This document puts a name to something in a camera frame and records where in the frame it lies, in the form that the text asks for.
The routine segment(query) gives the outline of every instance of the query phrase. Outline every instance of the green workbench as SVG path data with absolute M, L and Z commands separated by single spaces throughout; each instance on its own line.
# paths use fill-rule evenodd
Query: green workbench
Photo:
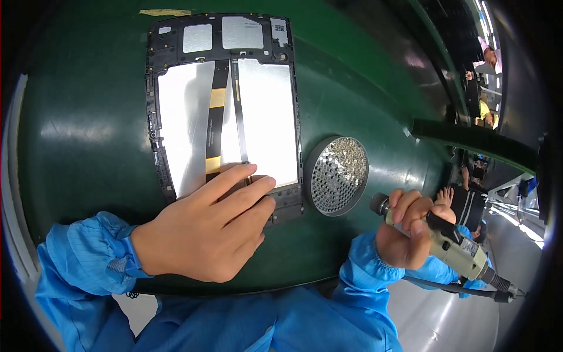
M 345 135 L 364 144 L 370 167 L 366 191 L 352 211 L 329 218 L 307 204 L 300 219 L 265 230 L 266 240 L 232 281 L 201 283 L 163 275 L 138 280 L 137 291 L 246 293 L 333 277 L 350 240 L 381 222 L 368 206 L 374 193 L 403 187 L 435 194 L 448 161 L 446 148 L 407 136 L 404 128 L 412 127 L 415 116 L 441 121 L 442 109 L 428 102 L 405 65 L 330 5 L 67 1 L 40 36 L 25 70 L 19 182 L 35 244 L 45 240 L 54 222 L 68 224 L 109 211 L 139 224 L 166 205 L 148 139 L 144 94 L 146 31 L 166 17 L 138 14 L 149 8 L 289 17 L 303 157 L 327 136 Z M 432 66 L 423 69 L 436 74 Z

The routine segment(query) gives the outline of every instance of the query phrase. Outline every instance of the white floor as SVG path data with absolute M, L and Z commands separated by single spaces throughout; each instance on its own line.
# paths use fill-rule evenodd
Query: white floor
M 405 352 L 492 351 L 498 303 L 486 297 L 461 299 L 401 280 L 389 286 L 389 315 Z

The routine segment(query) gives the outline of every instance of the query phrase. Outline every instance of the cuff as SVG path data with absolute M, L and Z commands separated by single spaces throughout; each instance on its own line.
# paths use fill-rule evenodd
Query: cuff
M 375 245 L 375 233 L 366 233 L 352 240 L 348 261 L 340 269 L 340 277 L 362 289 L 380 288 L 397 282 L 405 275 L 405 269 L 385 264 Z

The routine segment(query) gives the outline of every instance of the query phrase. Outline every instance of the right hand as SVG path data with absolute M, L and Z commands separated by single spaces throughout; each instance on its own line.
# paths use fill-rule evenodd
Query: right hand
M 393 190 L 389 195 L 389 204 L 393 211 L 393 223 L 401 224 L 404 231 L 409 231 L 410 238 L 383 222 L 376 235 L 379 257 L 394 268 L 417 270 L 430 255 L 432 244 L 428 227 L 421 219 L 428 211 L 432 211 L 455 224 L 455 214 L 443 204 L 434 205 L 432 199 L 422 197 L 415 189 L 408 193 L 402 188 Z
M 262 229 L 276 202 L 268 196 L 254 204 L 276 181 L 266 176 L 217 200 L 256 169 L 255 164 L 235 166 L 133 230 L 131 242 L 143 271 L 205 282 L 231 280 L 264 240 Z

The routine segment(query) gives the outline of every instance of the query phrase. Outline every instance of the blue anti-static jacket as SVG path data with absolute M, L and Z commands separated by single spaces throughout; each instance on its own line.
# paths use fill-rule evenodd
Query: blue anti-static jacket
M 386 286 L 405 270 L 381 261 L 375 233 L 352 241 L 332 300 L 309 287 L 214 299 L 160 297 L 156 316 L 135 337 L 110 296 L 130 291 L 133 276 L 144 276 L 127 240 L 133 228 L 100 212 L 54 225 L 38 247 L 43 272 L 35 296 L 69 351 L 401 350 Z

